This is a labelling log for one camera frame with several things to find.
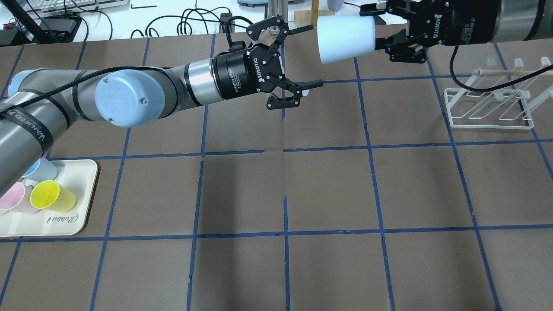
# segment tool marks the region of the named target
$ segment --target yellow cup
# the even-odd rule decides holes
[[[31,204],[37,209],[67,212],[75,203],[75,195],[53,180],[41,182],[31,193]]]

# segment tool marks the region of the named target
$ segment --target robotiq logo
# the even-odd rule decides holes
[[[253,66],[255,67],[255,74],[257,74],[258,82],[265,82],[265,79],[261,77],[261,68],[259,68],[259,63],[257,62],[257,57],[253,59]]]
[[[436,24],[434,24],[434,35],[432,38],[437,39],[438,35],[440,34],[440,25],[442,23],[442,15],[434,14],[434,18],[436,18]]]

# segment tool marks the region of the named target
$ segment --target white desk surface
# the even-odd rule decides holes
[[[184,9],[193,8],[194,0],[129,0],[130,4],[135,7],[141,6],[152,6],[156,5],[155,8],[143,8],[143,9],[131,9],[130,4],[124,7],[114,7],[106,8],[103,11],[111,17],[113,23],[113,39],[126,39],[131,37],[131,32],[135,29],[140,29],[144,31],[144,28],[148,23],[162,15],[181,15]],[[374,3],[375,0],[350,0],[348,2],[355,4],[366,4]],[[260,21],[264,18],[265,9],[263,6],[258,6],[255,8],[243,7],[240,6],[236,0],[198,0],[198,7],[205,9],[213,9],[219,6],[228,7],[231,9],[232,15],[240,15],[246,18],[249,18],[253,22]],[[328,9],[327,3],[325,0],[320,1],[320,9]],[[294,12],[300,10],[309,10],[311,9],[311,1],[306,0],[304,3],[298,4],[289,4],[288,5],[288,18],[292,20],[294,18]],[[225,9],[219,9],[215,11],[217,15],[220,13],[226,12]],[[342,9],[339,12],[336,12],[337,15],[352,15],[357,14],[359,9],[355,6],[350,6],[344,4]],[[84,18],[88,25],[90,26],[90,34],[88,35],[88,41],[95,40],[107,40],[109,37],[109,23],[106,17],[99,13],[81,13],[80,16]],[[2,5],[0,5],[0,22],[8,23],[12,18],[12,14]],[[196,13],[190,15],[190,17],[198,18]],[[384,20],[389,24],[405,23],[405,20],[402,18],[386,14]],[[178,18],[163,18],[157,20],[152,25],[155,30],[159,32],[159,35],[162,37],[176,35],[176,25],[178,23]],[[190,21],[194,34],[205,34],[206,29],[203,22],[199,21]],[[209,33],[217,33],[219,25],[217,23],[208,23]],[[243,28],[236,27],[235,31],[243,32]],[[86,26],[83,24],[77,35],[75,36],[75,42],[83,41],[85,38]]]

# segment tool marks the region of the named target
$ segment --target grid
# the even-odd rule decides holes
[[[212,42],[211,42],[211,56],[213,57],[214,51],[215,51],[215,40],[216,36],[212,36]],[[145,51],[143,56],[142,65],[145,64],[147,55],[148,55],[148,49],[150,46],[150,39],[147,39],[146,45],[145,45]],[[15,61],[15,64],[13,65],[10,73],[10,77],[13,76],[14,71],[17,67],[17,63],[23,53],[25,47],[22,47],[17,59]],[[76,69],[79,68],[81,64],[81,60],[83,58],[83,55],[85,53],[86,49],[86,42],[82,45],[81,54],[79,57],[79,60],[77,62]],[[495,45],[495,49],[502,60],[503,66],[506,69],[505,61],[503,60],[503,57],[501,55],[501,52],[499,50],[499,47]],[[132,241],[132,240],[191,240],[192,241],[192,247],[191,247],[191,257],[190,257],[190,275],[189,275],[189,283],[187,286],[187,309],[190,310],[191,308],[191,299],[192,299],[192,292],[194,290],[193,287],[193,275],[194,275],[194,269],[195,269],[195,259],[196,259],[196,244],[198,239],[233,239],[233,238],[243,238],[243,237],[266,237],[266,236],[283,236],[284,237],[284,261],[285,261],[285,300],[286,300],[286,309],[291,310],[294,308],[294,306],[291,304],[290,299],[290,265],[293,265],[293,262],[290,262],[289,257],[289,237],[290,236],[310,236],[310,235],[379,235],[381,236],[381,244],[382,244],[382,257],[384,262],[384,270],[385,270],[385,276],[387,280],[387,287],[388,287],[388,295],[389,295],[389,303],[391,310],[396,310],[395,306],[395,300],[394,300],[394,292],[393,292],[393,283],[392,283],[392,275],[394,271],[390,269],[390,264],[388,261],[388,249],[387,249],[387,243],[386,243],[386,234],[390,233],[409,233],[409,232],[456,232],[456,231],[473,231],[476,240],[478,243],[479,251],[482,257],[482,261],[484,264],[484,269],[486,272],[487,280],[489,283],[489,289],[491,291],[491,295],[493,298],[494,306],[497,310],[501,310],[500,301],[498,299],[495,285],[493,281],[493,276],[490,271],[488,260],[486,256],[486,250],[484,249],[484,245],[482,242],[481,232],[482,231],[492,231],[492,230],[521,230],[521,229],[553,229],[553,224],[527,224],[527,225],[497,225],[497,226],[480,226],[477,222],[476,216],[473,213],[473,207],[471,202],[471,195],[468,190],[467,182],[465,179],[465,174],[463,173],[463,167],[460,161],[460,156],[457,151],[458,146],[483,146],[483,145],[495,145],[495,144],[536,144],[539,147],[539,151],[541,153],[541,156],[543,158],[543,161],[547,167],[547,170],[549,172],[549,175],[551,179],[553,180],[553,171],[551,169],[551,164],[546,156],[546,153],[544,151],[544,148],[542,146],[542,143],[552,143],[553,139],[540,139],[534,129],[531,130],[532,135],[534,136],[533,140],[520,140],[520,141],[496,141],[496,142],[487,142],[487,141],[476,141],[476,142],[456,142],[451,128],[449,127],[449,123],[447,121],[446,112],[444,110],[444,103],[442,100],[442,97],[440,95],[440,90],[437,84],[438,79],[446,79],[449,78],[449,76],[436,76],[434,75],[434,70],[432,68],[432,62],[429,59],[428,60],[428,67],[430,70],[430,76],[412,76],[412,77],[391,77],[391,78],[374,78],[374,79],[361,79],[359,74],[359,64],[358,59],[353,59],[354,67],[356,71],[356,79],[352,80],[329,80],[324,81],[325,84],[341,84],[341,83],[356,83],[357,89],[358,89],[358,95],[361,102],[361,115],[363,120],[363,128],[364,128],[364,135],[366,139],[366,145],[363,146],[345,146],[345,147],[314,147],[314,148],[284,148],[282,151],[284,153],[295,153],[295,152],[318,152],[318,151],[346,151],[346,150],[367,150],[368,152],[368,161],[371,171],[371,176],[367,178],[372,179],[373,184],[373,190],[374,190],[374,197],[377,207],[377,215],[378,215],[378,228],[377,229],[359,229],[359,230],[309,230],[309,231],[290,231],[289,230],[289,224],[288,224],[288,197],[285,195],[283,197],[283,221],[284,221],[284,227],[281,231],[269,231],[269,232],[248,232],[248,233],[238,233],[238,234],[199,234],[198,233],[198,225],[199,225],[199,214],[200,214],[200,201],[202,197],[202,185],[203,185],[203,176],[204,176],[204,160],[200,162],[200,168],[199,168],[199,179],[197,183],[197,197],[196,197],[196,210],[195,210],[195,218],[194,218],[194,231],[193,234],[186,234],[186,235],[150,235],[150,236],[111,236],[110,228],[111,223],[113,219],[113,212],[114,207],[117,202],[117,196],[119,191],[119,186],[121,183],[121,176],[124,170],[124,164],[126,159],[138,159],[138,158],[172,158],[172,157],[201,157],[202,159],[205,157],[216,157],[220,155],[234,155],[234,154],[257,154],[257,153],[264,153],[266,150],[244,150],[244,151],[223,151],[223,152],[207,152],[205,148],[205,142],[206,142],[206,131],[207,131],[207,120],[209,117],[209,107],[206,106],[204,108],[204,120],[203,120],[203,128],[202,128],[202,139],[201,139],[201,152],[199,153],[187,153],[187,154],[140,154],[140,155],[127,155],[127,147],[129,143],[129,136],[131,135],[131,129],[127,129],[126,137],[124,140],[124,146],[123,146],[123,152],[121,155],[112,155],[112,156],[98,156],[98,157],[72,157],[72,158],[51,158],[53,160],[71,160],[71,159],[93,159],[93,160],[120,160],[119,165],[119,171],[117,175],[117,181],[115,185],[115,189],[113,191],[113,199],[111,204],[111,209],[109,212],[109,217],[107,221],[107,226],[105,230],[104,236],[97,236],[97,237],[55,237],[55,238],[49,238],[49,237],[19,237],[16,239],[0,239],[1,243],[16,243],[15,251],[12,257],[12,261],[9,266],[9,270],[6,276],[6,279],[3,284],[2,292],[0,294],[0,304],[2,303],[2,300],[4,298],[4,295],[6,293],[6,290],[9,286],[10,277],[13,271],[14,266],[17,264],[17,258],[18,253],[21,245],[23,243],[27,242],[85,242],[85,241],[101,241],[102,242],[102,249],[101,249],[101,255],[100,260],[98,262],[97,266],[97,272],[96,272],[96,278],[95,283],[93,287],[92,292],[92,299],[90,301],[90,310],[94,310],[95,307],[95,301],[96,301],[96,295],[98,290],[98,283],[100,281],[101,275],[102,275],[102,266],[103,266],[103,259],[106,253],[106,247],[110,241]],[[362,82],[372,82],[372,81],[402,81],[402,80],[431,80],[434,89],[436,92],[436,96],[438,98],[438,101],[440,103],[440,108],[442,112],[442,116],[444,119],[444,124],[447,129],[447,134],[449,137],[449,142],[447,143],[418,143],[418,144],[372,144],[371,143],[371,137],[369,135],[369,129],[368,129],[368,122],[367,122],[367,116],[365,112],[365,105],[364,105],[364,98],[363,98],[363,90],[362,90]],[[2,92],[2,95],[6,92],[8,84],[4,86],[4,90]],[[286,111],[283,110],[282,112],[282,119],[284,120],[286,117]],[[468,204],[468,212],[472,218],[472,226],[460,226],[460,227],[420,227],[420,228],[386,228],[385,227],[385,220],[382,216],[382,211],[380,207],[380,197],[379,197],[379,191],[378,191],[378,176],[375,171],[375,164],[374,164],[374,155],[373,151],[375,149],[390,149],[390,148],[420,148],[420,147],[451,147],[453,151],[453,155],[455,157],[457,170],[459,173],[459,178],[461,179],[462,187],[465,192],[466,201]]]

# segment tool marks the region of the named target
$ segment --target light blue joint cap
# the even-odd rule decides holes
[[[19,91],[19,88],[21,87],[21,83],[23,83],[23,80],[25,80],[26,77],[30,76],[33,72],[37,72],[45,69],[51,69],[51,68],[23,70],[21,72],[18,72],[16,75],[14,75],[12,78],[12,83],[8,86],[8,97],[14,95],[15,93],[17,93],[17,91]]]
[[[150,124],[165,107],[165,93],[156,79],[133,69],[106,75],[98,82],[94,99],[102,117],[120,127]]]

